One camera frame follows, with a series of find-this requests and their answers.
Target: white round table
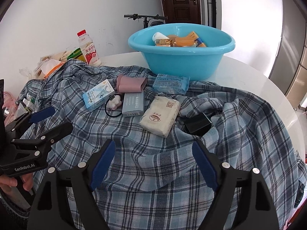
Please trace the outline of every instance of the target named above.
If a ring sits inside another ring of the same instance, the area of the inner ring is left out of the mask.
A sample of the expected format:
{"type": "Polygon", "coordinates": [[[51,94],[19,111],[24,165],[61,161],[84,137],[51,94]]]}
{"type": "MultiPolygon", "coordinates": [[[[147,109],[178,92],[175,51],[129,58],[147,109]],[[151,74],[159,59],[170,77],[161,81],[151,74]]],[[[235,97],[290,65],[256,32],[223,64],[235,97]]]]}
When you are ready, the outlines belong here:
{"type": "MultiPolygon", "coordinates": [[[[149,68],[141,52],[110,55],[102,57],[101,61],[103,65],[109,67],[149,68]]],[[[215,73],[206,81],[248,91],[269,102],[286,126],[294,149],[301,158],[305,158],[305,142],[298,118],[287,98],[271,80],[253,67],[224,56],[215,73]]]]}

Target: pink bag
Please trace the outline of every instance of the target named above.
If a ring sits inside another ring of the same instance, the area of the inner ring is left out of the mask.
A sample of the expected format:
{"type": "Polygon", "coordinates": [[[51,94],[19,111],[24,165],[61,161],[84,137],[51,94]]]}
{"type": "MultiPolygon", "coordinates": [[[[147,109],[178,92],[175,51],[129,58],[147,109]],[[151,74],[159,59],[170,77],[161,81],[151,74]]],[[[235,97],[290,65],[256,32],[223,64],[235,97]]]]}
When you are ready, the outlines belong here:
{"type": "Polygon", "coordinates": [[[8,116],[4,120],[5,126],[7,126],[10,122],[14,120],[14,115],[17,111],[16,99],[9,92],[4,92],[4,105],[3,108],[6,107],[10,110],[8,116]]]}

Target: red bottle cap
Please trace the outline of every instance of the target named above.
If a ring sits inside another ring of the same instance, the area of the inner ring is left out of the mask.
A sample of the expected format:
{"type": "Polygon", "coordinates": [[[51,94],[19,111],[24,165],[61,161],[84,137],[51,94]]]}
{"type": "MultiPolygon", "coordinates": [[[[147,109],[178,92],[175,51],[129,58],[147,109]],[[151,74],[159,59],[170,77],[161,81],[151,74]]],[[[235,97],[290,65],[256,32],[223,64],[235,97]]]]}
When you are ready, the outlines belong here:
{"type": "Polygon", "coordinates": [[[86,31],[85,31],[85,29],[84,30],[82,30],[82,31],[80,31],[77,35],[78,35],[78,37],[80,37],[81,35],[84,35],[84,34],[86,34],[86,31]]]}

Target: metal bolt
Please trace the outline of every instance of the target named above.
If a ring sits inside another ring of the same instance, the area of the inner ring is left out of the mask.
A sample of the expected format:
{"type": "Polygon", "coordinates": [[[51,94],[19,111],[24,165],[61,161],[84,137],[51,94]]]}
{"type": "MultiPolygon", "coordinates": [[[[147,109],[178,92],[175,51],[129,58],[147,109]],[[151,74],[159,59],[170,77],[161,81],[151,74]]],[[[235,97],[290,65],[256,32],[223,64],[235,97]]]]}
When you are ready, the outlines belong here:
{"type": "Polygon", "coordinates": [[[80,162],[78,163],[79,168],[84,168],[86,166],[86,162],[80,162]]]}
{"type": "Polygon", "coordinates": [[[257,168],[253,168],[253,172],[254,172],[255,174],[259,174],[259,173],[260,173],[260,170],[257,169],[257,168]]]}
{"type": "Polygon", "coordinates": [[[225,168],[225,169],[229,169],[230,168],[230,164],[229,163],[222,163],[222,167],[225,168]]]}
{"type": "Polygon", "coordinates": [[[50,173],[50,174],[53,173],[54,171],[56,171],[56,169],[54,167],[51,167],[51,168],[48,169],[48,173],[50,173]]]}

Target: white small toy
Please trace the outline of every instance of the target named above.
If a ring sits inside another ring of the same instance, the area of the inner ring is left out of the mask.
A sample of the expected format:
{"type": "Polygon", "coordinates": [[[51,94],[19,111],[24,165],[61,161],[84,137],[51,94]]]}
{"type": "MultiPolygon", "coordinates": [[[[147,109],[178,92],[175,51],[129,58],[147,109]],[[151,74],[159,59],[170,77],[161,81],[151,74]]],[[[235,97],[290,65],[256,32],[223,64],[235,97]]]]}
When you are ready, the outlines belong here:
{"type": "Polygon", "coordinates": [[[115,98],[110,100],[106,107],[108,109],[112,109],[113,111],[115,111],[118,107],[120,107],[122,105],[122,101],[120,100],[120,96],[119,95],[115,95],[115,98]]]}

